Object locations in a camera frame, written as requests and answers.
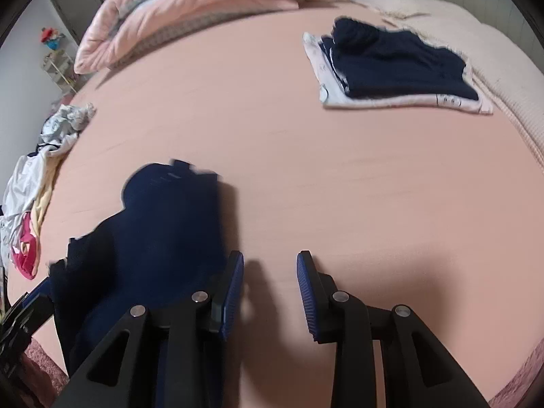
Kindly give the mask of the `pink fuzzy sleeve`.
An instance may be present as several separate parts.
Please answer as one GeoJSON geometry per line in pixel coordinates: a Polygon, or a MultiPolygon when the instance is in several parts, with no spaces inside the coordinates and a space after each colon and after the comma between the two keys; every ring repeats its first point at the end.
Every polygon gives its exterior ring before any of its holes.
{"type": "Polygon", "coordinates": [[[8,379],[16,400],[24,407],[51,407],[68,381],[67,374],[35,339],[20,356],[15,373],[8,379]]]}

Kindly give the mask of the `grey patterned crumpled garment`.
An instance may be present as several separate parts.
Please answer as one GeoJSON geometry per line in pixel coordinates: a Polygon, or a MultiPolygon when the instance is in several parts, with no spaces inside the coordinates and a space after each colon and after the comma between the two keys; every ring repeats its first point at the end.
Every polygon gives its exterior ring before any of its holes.
{"type": "Polygon", "coordinates": [[[57,112],[50,116],[40,131],[38,146],[59,146],[69,136],[78,137],[95,116],[93,104],[83,107],[61,104],[57,112]]]}

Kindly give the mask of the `magenta pink garment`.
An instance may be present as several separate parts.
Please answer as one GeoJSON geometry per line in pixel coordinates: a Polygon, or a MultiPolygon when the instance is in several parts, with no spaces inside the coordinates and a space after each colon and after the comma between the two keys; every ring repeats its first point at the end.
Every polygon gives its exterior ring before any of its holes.
{"type": "Polygon", "coordinates": [[[37,274],[39,250],[39,238],[32,226],[30,212],[27,212],[22,219],[18,241],[12,246],[12,255],[17,269],[28,280],[37,274]]]}

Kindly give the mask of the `cream yellow garment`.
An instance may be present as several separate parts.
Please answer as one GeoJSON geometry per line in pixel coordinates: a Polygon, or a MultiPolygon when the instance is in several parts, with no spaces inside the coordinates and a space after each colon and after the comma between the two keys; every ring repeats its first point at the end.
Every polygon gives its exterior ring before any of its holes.
{"type": "Polygon", "coordinates": [[[40,236],[41,226],[53,195],[53,188],[65,156],[50,157],[46,161],[39,192],[30,211],[30,222],[35,235],[40,236]]]}

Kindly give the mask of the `red blue plush toy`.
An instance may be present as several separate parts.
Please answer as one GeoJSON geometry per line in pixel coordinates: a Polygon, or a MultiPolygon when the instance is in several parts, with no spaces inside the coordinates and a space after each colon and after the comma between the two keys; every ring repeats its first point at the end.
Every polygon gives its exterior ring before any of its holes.
{"type": "Polygon", "coordinates": [[[62,34],[62,32],[54,28],[42,28],[40,43],[47,46],[50,50],[56,51],[65,37],[66,36],[62,34]]]}

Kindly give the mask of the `pink folded quilt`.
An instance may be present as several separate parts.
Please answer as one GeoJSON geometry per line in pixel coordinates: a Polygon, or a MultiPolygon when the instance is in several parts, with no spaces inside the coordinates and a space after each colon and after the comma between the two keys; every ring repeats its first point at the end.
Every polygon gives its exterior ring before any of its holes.
{"type": "Polygon", "coordinates": [[[74,69],[88,75],[162,43],[247,16],[334,0],[105,0],[87,28],[74,69]]]}

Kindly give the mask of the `white shelf rack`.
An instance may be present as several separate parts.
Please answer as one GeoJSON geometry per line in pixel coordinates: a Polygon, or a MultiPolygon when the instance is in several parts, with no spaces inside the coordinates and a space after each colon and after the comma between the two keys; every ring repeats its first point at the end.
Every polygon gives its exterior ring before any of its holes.
{"type": "Polygon", "coordinates": [[[74,61],[64,49],[47,53],[41,69],[63,94],[77,94],[87,82],[87,78],[75,72],[74,61]]]}

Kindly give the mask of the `navy garment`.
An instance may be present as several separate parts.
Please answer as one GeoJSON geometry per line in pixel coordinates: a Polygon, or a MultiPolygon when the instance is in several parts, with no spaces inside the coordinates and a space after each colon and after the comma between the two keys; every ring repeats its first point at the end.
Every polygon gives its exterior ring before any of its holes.
{"type": "Polygon", "coordinates": [[[387,31],[353,18],[335,20],[319,47],[352,99],[452,95],[477,100],[465,81],[466,62],[411,31],[387,31]]]}

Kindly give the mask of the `pink bed sheet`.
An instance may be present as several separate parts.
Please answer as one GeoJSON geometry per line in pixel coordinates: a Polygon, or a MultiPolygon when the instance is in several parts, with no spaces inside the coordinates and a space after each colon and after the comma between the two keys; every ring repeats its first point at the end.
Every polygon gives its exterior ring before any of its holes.
{"type": "Polygon", "coordinates": [[[97,113],[59,172],[40,273],[122,207],[126,180],[180,159],[219,174],[229,250],[245,258],[228,407],[327,407],[335,349],[312,340],[307,250],[365,304],[411,307],[482,395],[543,403],[543,173],[502,112],[329,110],[303,34],[352,4],[224,23],[98,72],[97,113]]]}

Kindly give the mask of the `navy shorts with white stripes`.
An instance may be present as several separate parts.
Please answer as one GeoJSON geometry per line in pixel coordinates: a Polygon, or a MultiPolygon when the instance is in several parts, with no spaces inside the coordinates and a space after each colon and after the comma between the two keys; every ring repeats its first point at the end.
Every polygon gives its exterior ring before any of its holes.
{"type": "Polygon", "coordinates": [[[54,321],[70,376],[130,308],[166,308],[224,271],[219,181],[184,161],[142,167],[123,210],[71,239],[50,266],[54,321]]]}

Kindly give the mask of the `white garment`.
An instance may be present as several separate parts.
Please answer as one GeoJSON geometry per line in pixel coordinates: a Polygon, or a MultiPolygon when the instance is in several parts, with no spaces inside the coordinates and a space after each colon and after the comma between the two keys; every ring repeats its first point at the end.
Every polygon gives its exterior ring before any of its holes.
{"type": "Polygon", "coordinates": [[[13,262],[11,249],[18,242],[24,215],[43,187],[47,164],[61,155],[60,148],[45,146],[36,156],[22,156],[7,182],[1,202],[1,261],[5,268],[13,262]]]}

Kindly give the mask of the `beige knitted blanket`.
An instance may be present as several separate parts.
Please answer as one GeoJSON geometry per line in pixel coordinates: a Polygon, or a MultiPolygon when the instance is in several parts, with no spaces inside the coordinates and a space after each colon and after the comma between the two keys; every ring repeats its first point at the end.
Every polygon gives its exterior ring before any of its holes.
{"type": "Polygon", "coordinates": [[[543,161],[543,74],[501,31],[443,0],[342,1],[363,5],[395,27],[459,53],[477,85],[513,123],[537,161],[543,161]]]}

